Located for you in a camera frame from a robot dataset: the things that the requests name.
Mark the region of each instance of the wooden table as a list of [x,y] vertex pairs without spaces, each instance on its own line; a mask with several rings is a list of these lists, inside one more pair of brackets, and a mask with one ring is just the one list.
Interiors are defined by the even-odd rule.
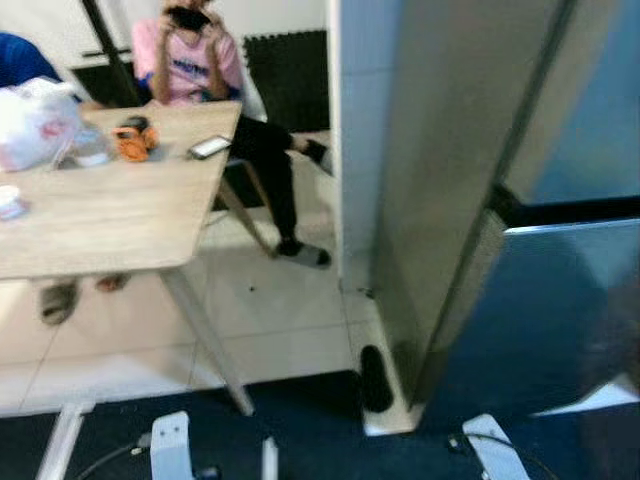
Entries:
[[179,268],[196,254],[219,187],[223,201],[257,235],[222,181],[227,151],[203,162],[185,160],[187,149],[199,141],[233,138],[240,109],[238,103],[221,102],[90,112],[87,120],[105,133],[130,115],[145,115],[158,130],[160,147],[139,164],[116,160],[87,169],[0,173],[0,184],[18,186],[30,204],[28,214],[0,222],[0,280],[159,270],[241,411],[250,415],[251,401]]

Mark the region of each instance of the metal panel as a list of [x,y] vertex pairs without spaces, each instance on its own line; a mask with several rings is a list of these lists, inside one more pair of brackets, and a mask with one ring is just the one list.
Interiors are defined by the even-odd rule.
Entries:
[[374,288],[409,398],[561,3],[406,1]]
[[527,204],[640,195],[640,2],[580,2],[505,184]]
[[464,330],[434,342],[450,348],[424,425],[574,402],[633,368],[639,340],[640,219],[506,230]]

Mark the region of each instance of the foot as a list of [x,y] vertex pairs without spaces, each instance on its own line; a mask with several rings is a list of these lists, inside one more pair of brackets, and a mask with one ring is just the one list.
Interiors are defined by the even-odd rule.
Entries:
[[76,309],[78,297],[76,282],[58,284],[44,289],[40,293],[42,322],[51,326],[63,323]]
[[99,290],[102,293],[111,293],[117,290],[122,290],[130,278],[130,275],[122,273],[103,277],[96,282],[96,290]]
[[314,247],[298,240],[282,241],[277,248],[278,256],[305,267],[326,270],[331,266],[331,255],[323,248]]
[[307,148],[302,152],[327,175],[333,177],[331,150],[315,140],[307,140]]

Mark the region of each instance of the pink t-shirt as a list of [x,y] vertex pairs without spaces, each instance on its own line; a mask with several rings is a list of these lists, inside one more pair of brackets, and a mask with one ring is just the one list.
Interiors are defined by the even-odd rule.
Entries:
[[[149,81],[156,68],[156,20],[145,20],[133,27],[133,63],[136,78]],[[169,37],[170,105],[188,105],[210,100],[209,62],[204,39],[193,46],[187,45],[178,35]],[[240,94],[242,73],[240,59],[233,38],[228,33],[216,44],[218,67],[222,78],[232,89],[232,95]]]

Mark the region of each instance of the white wall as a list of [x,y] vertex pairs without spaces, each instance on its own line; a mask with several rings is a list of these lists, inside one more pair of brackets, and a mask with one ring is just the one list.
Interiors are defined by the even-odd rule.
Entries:
[[403,0],[334,0],[340,18],[340,123],[345,291],[369,288]]
[[[327,0],[219,0],[215,8],[237,37],[326,27]],[[118,47],[130,47],[131,25],[154,18],[162,0],[99,0]],[[100,50],[81,0],[0,2],[0,30],[35,43],[57,68],[92,65],[82,52]]]

